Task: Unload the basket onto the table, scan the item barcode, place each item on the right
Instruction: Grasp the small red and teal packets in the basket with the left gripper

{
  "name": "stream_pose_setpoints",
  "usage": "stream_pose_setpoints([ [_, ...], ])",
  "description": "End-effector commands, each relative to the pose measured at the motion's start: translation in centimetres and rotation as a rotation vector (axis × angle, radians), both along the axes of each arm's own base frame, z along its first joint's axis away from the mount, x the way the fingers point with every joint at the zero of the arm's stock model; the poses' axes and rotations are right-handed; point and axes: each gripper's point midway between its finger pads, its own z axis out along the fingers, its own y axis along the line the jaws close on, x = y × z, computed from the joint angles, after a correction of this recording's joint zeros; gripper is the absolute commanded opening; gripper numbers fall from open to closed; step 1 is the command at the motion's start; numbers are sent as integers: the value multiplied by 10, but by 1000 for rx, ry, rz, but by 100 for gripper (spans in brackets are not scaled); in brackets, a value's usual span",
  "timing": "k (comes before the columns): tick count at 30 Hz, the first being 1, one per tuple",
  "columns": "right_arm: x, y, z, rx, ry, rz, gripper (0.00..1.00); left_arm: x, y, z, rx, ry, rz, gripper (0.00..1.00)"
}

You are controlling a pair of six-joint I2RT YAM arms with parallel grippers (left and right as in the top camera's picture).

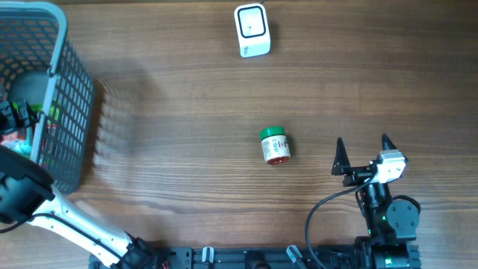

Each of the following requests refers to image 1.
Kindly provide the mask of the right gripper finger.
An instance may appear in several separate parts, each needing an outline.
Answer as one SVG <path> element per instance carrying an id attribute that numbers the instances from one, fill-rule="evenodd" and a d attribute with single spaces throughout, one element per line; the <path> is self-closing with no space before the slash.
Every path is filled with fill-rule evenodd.
<path id="1" fill-rule="evenodd" d="M 351 174 L 352 168 L 348 159 L 347 151 L 342 137 L 337 139 L 335 159 L 332 164 L 332 175 L 341 176 Z"/>
<path id="2" fill-rule="evenodd" d="M 407 157 L 398 150 L 386 133 L 382 134 L 381 161 L 408 161 Z"/>

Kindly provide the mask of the green lid jar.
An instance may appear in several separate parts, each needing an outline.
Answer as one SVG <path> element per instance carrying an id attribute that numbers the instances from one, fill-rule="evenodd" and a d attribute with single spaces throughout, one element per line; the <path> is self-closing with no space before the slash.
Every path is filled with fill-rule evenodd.
<path id="1" fill-rule="evenodd" d="M 281 164 L 291 158 L 288 139 L 282 126 L 267 127 L 260 132 L 264 160 L 269 165 Z"/>

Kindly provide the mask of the red white tissue pack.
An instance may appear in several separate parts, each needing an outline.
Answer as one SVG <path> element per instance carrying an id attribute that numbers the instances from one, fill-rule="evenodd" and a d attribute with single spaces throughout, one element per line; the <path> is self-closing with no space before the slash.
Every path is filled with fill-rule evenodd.
<path id="1" fill-rule="evenodd" d="M 11 134 L 5 134 L 1 136 L 1 144 L 6 144 L 10 142 L 24 141 L 26 134 L 24 132 L 14 132 Z"/>

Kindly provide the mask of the green snack bag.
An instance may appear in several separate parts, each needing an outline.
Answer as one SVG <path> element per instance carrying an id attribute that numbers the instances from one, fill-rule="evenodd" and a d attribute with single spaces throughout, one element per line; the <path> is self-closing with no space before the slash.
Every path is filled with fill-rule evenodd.
<path id="1" fill-rule="evenodd" d="M 34 118 L 32 123 L 38 123 L 43 115 L 45 114 L 45 118 L 47 119 L 48 123 L 58 123 L 60 118 L 60 107 L 58 104 L 50 105 L 47 113 L 43 111 L 43 103 L 31 105 L 31 109 L 34 112 Z"/>

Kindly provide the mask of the teal wrapper packet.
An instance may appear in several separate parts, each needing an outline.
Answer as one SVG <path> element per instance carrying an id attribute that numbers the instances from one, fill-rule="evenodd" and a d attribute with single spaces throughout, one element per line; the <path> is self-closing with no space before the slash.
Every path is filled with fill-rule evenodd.
<path id="1" fill-rule="evenodd" d="M 32 145 L 26 140 L 14 140 L 8 148 L 23 157 L 30 158 L 31 156 Z"/>

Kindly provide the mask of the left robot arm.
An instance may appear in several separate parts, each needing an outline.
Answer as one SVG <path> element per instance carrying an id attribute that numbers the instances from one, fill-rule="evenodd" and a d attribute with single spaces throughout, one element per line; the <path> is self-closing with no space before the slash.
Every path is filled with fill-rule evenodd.
<path id="1" fill-rule="evenodd" d="M 109 268 L 155 268 L 158 254 L 141 238 L 108 228 L 72 204 L 53 187 L 38 164 L 1 147 L 1 222 L 24 223 L 53 231 L 90 251 Z"/>

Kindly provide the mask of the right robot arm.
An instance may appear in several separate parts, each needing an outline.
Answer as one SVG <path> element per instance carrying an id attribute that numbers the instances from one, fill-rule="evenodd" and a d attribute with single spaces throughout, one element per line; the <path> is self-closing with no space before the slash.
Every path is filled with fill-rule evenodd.
<path id="1" fill-rule="evenodd" d="M 343 139 L 337 139 L 332 175 L 343 176 L 343 186 L 358 188 L 355 197 L 368 229 L 367 236 L 355 239 L 351 268 L 421 267 L 418 247 L 412 244 L 417 238 L 420 204 L 406 195 L 394 197 L 389 190 L 407 163 L 407 157 L 383 134 L 377 157 L 366 166 L 354 167 Z"/>

